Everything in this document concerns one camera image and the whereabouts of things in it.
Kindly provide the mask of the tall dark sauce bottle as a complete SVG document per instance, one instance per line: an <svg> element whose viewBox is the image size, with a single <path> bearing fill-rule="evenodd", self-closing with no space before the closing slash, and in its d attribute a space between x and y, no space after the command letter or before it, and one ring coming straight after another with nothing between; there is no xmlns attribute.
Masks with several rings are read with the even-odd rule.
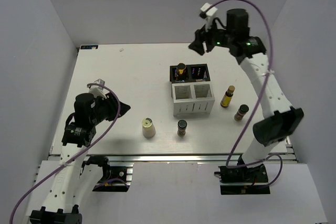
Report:
<svg viewBox="0 0 336 224"><path fill-rule="evenodd" d="M176 80L184 81L186 79L186 65L184 63L179 63L176 68Z"/></svg>

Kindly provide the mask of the brown bottle gold cap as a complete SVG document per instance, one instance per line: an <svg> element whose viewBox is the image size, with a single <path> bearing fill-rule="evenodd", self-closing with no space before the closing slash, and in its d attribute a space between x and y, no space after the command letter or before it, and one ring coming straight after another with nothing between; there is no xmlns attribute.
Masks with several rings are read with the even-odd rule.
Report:
<svg viewBox="0 0 336 224"><path fill-rule="evenodd" d="M233 94L235 91L235 87L234 86L229 86L227 91L225 92L220 105L224 108L227 108L230 105L230 102L232 100Z"/></svg>

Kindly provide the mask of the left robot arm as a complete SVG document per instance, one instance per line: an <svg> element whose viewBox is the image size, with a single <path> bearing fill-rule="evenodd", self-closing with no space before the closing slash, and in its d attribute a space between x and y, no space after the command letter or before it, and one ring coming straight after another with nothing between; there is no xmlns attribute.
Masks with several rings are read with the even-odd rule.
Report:
<svg viewBox="0 0 336 224"><path fill-rule="evenodd" d="M30 223L82 223L81 205L98 182L110 178L105 157L85 157L94 146L96 127L103 121L115 123L130 110L113 92L82 93L75 98L74 112L66 120L59 166L42 206L33 210Z"/></svg>

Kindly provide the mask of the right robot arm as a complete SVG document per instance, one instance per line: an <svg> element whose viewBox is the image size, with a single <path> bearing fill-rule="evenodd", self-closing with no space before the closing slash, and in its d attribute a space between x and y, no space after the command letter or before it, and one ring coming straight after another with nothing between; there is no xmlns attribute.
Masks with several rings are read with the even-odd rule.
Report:
<svg viewBox="0 0 336 224"><path fill-rule="evenodd" d="M250 35L249 16L245 9L230 9L226 13L226 25L217 28L217 8L205 3L200 17L205 25L195 32L189 49L203 55L214 47L224 47L236 59L258 95L258 106L263 120L253 125L254 138L248 149L239 157L235 166L220 169L222 182L247 182L261 170L270 151L291 135L304 112L294 108L284 95L271 67L271 55L259 37Z"/></svg>

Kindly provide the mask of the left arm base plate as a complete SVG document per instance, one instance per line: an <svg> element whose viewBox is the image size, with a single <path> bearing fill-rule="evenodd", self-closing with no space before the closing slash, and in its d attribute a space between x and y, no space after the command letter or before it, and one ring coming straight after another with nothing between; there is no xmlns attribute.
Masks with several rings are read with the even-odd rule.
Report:
<svg viewBox="0 0 336 224"><path fill-rule="evenodd" d="M133 165L117 165L110 166L110 177L103 178L94 187L94 192L104 193L126 193L129 190L133 175Z"/></svg>

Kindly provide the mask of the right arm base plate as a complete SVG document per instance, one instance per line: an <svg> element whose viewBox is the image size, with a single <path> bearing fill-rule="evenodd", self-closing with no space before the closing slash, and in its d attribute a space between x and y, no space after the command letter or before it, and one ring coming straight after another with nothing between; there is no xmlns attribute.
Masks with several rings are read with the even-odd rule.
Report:
<svg viewBox="0 0 336 224"><path fill-rule="evenodd" d="M264 165L254 168L219 166L214 176L219 178L222 195L269 195L269 181Z"/></svg>

